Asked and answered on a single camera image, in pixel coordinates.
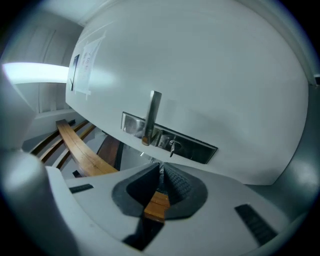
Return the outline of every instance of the wall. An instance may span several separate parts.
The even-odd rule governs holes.
[[[309,105],[299,146],[281,176],[270,186],[249,187],[285,212],[291,220],[309,210],[320,187],[320,90],[309,88]]]
[[[35,116],[31,126],[28,128],[25,140],[52,133],[57,129],[56,121],[65,119],[68,122],[75,119],[77,123],[82,122],[84,118],[73,109],[62,109],[50,112],[39,113]]]
[[[16,31],[1,62],[34,62],[69,66],[72,52],[83,28],[65,18],[36,10]],[[36,113],[69,109],[66,85],[61,83],[18,84]]]
[[[141,156],[141,153],[142,152],[134,149],[133,147],[124,145],[122,151],[120,170],[127,170],[130,168],[151,163],[152,157],[148,156],[147,154],[143,154]]]
[[[0,149],[20,149],[35,115],[0,69]]]
[[[54,0],[43,1],[41,8],[85,26],[99,10],[119,0]]]
[[[71,111],[71,110],[72,109],[63,110],[63,112],[67,112],[67,113],[66,114],[60,113],[57,116],[59,116],[59,118],[66,119],[68,122],[74,119],[75,120],[75,124],[73,125],[73,127],[74,127],[74,126],[80,124],[84,120],[84,118],[82,116],[80,116],[78,113],[76,113],[76,115],[79,116],[78,118],[72,118],[72,117],[74,117],[73,115],[75,112]],[[33,128],[30,129],[34,133],[29,132],[24,137],[22,150],[25,152],[29,152],[38,143],[40,143],[42,140],[44,140],[46,137],[48,137],[53,131],[57,130],[56,121],[53,120],[53,118],[50,116],[48,116],[47,118],[43,117],[43,118],[34,119],[31,126],[34,126]],[[40,129],[44,129],[44,130],[52,130],[53,129],[53,131],[42,134]],[[77,131],[76,133],[78,135],[80,135],[84,129],[85,128],[83,127],[79,131]]]
[[[308,82],[316,84],[320,61],[312,43],[295,17],[279,1],[236,0],[266,19],[290,45],[299,59]]]
[[[66,102],[106,133],[244,184],[271,185],[290,162],[308,81],[285,39],[251,9],[234,0],[121,1],[88,23],[73,57],[97,39],[88,82],[76,74]],[[90,95],[75,93],[77,84]],[[162,93],[157,124],[218,147],[208,164],[170,157],[120,129],[123,112],[146,116],[152,90]]]

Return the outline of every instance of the white panel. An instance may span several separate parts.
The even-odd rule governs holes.
[[[106,36],[91,95],[67,89],[67,103],[161,161],[272,184],[297,148],[308,107],[307,79],[291,48],[266,20],[232,0],[149,3],[118,3],[84,29],[96,32],[81,38],[72,60],[87,42]],[[123,111],[145,117],[151,90],[162,93],[158,124],[219,148],[208,164],[170,158],[120,129]]]
[[[36,113],[0,70],[0,149],[21,149]]]
[[[151,163],[151,161],[147,155],[143,154],[141,156],[140,151],[127,145],[123,146],[120,171],[143,166],[149,163]]]
[[[64,83],[56,83],[55,102],[56,110],[68,109],[66,105],[66,85]]]
[[[309,83],[315,85],[314,74],[320,72],[320,59],[308,35],[295,17],[278,1],[236,0],[265,18],[294,50]]]
[[[58,32],[54,33],[44,57],[44,63],[52,65],[62,65],[69,38],[65,38]]]
[[[88,22],[92,18],[97,16],[101,10],[103,10],[105,8],[109,8],[119,1],[121,1],[121,0],[100,0],[100,1],[97,1],[96,4],[94,6],[92,6],[92,8],[90,10],[88,10],[83,17],[81,17],[81,19],[78,21],[78,24],[81,26],[86,26],[88,24]]]
[[[51,98],[51,87],[52,83],[41,83],[39,84],[39,112],[50,111],[50,98]]]
[[[53,29],[38,26],[25,52],[24,59],[28,62],[43,63],[54,33]]]
[[[62,66],[65,66],[65,67],[69,66],[70,59],[71,59],[72,53],[75,49],[76,43],[77,43],[77,40],[74,40],[73,38],[70,38],[68,40],[68,45],[64,51],[64,56],[63,56],[62,63],[61,63]]]
[[[59,169],[46,166],[54,201],[63,221],[72,233],[81,256],[142,256],[140,251],[114,239],[96,224],[77,203]]]
[[[79,8],[79,5],[76,4],[73,6],[73,8],[77,9]],[[72,22],[69,19],[62,17],[61,15],[55,15],[54,11],[53,12],[45,11],[40,8],[35,9],[33,14],[29,17],[29,19],[26,22],[30,22],[38,26],[46,27],[48,29],[52,29],[61,34],[64,34],[64,36],[66,37],[70,37],[74,39],[77,39],[83,30],[82,26]]]
[[[47,0],[41,8],[78,23],[87,13],[107,0]]]
[[[5,48],[1,60],[4,63],[26,61],[26,52],[28,51],[30,42],[37,28],[37,25],[28,23],[17,30],[16,34],[9,41],[8,46]]]
[[[25,100],[28,102],[34,112],[39,113],[39,84],[38,83],[24,83],[17,84],[16,88],[19,89]]]
[[[75,112],[73,109],[63,109],[51,112],[39,113],[35,116],[24,140],[52,133],[57,129],[56,121],[65,119],[68,122],[75,119],[76,122],[81,122],[84,118]]]
[[[50,83],[50,111],[57,110],[57,84],[56,83]]]

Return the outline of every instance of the wooden slat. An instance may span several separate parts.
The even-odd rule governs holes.
[[[155,192],[150,202],[144,209],[143,216],[156,222],[165,222],[165,211],[170,207],[166,194]]]
[[[73,126],[75,124],[75,120],[71,120],[68,124],[70,126]],[[42,140],[41,142],[39,142],[33,149],[30,150],[30,153],[32,155],[37,155],[39,154],[45,147],[46,145],[48,145],[50,142],[52,142],[55,137],[57,137],[59,135],[59,131],[55,130],[53,133],[51,133],[48,137],[46,137],[44,140]]]
[[[74,128],[74,132],[79,131],[82,127],[84,127],[86,124],[88,124],[89,121],[88,120],[84,120],[83,122],[79,123],[75,128]],[[53,153],[64,143],[64,141],[62,139],[58,139],[51,147],[49,147],[41,156],[40,156],[40,160],[45,163],[52,155]]]
[[[86,176],[115,173],[117,170],[95,154],[72,130],[66,120],[56,122],[65,146]]]
[[[86,129],[83,133],[81,133],[80,139],[84,140],[95,128],[96,126],[92,124],[88,129]],[[63,153],[59,156],[59,158],[56,160],[56,162],[54,162],[52,166],[58,169],[61,169],[61,167],[67,161],[69,156],[70,156],[70,151],[69,149],[66,148],[65,151],[63,151]]]

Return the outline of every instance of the black rubber mat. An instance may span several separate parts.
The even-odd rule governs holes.
[[[249,204],[243,204],[234,209],[260,246],[277,236],[277,233]]]
[[[199,178],[177,167],[164,163],[164,185],[170,208],[164,213],[166,220],[189,218],[207,201],[208,190]]]
[[[141,217],[159,184],[159,163],[117,183],[112,190],[112,199],[123,214]]]
[[[73,174],[73,176],[75,178],[81,178],[82,177],[81,174],[77,170],[75,170],[72,174]]]

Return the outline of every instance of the white wall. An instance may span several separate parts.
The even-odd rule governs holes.
[[[20,149],[35,112],[0,69],[0,149]]]
[[[65,17],[81,26],[85,26],[90,18],[105,6],[119,0],[44,0],[41,8]]]
[[[71,121],[75,119],[77,123],[82,122],[84,118],[73,109],[62,109],[50,112],[39,113],[36,115],[31,126],[28,128],[24,140],[52,133],[57,129],[56,121],[65,119]]]
[[[73,57],[97,39],[90,95],[75,93],[76,75],[66,101],[106,133],[163,162],[245,184],[271,185],[290,162],[308,81],[282,35],[251,9],[234,0],[120,1],[88,23]],[[162,93],[157,124],[218,147],[208,164],[120,129],[123,111],[146,116],[152,90]]]
[[[151,157],[128,145],[123,146],[120,170],[126,170],[151,163]]]
[[[16,31],[1,59],[2,63],[34,62],[69,66],[82,27],[63,17],[37,10]],[[69,109],[66,85],[61,83],[18,84],[36,113]]]

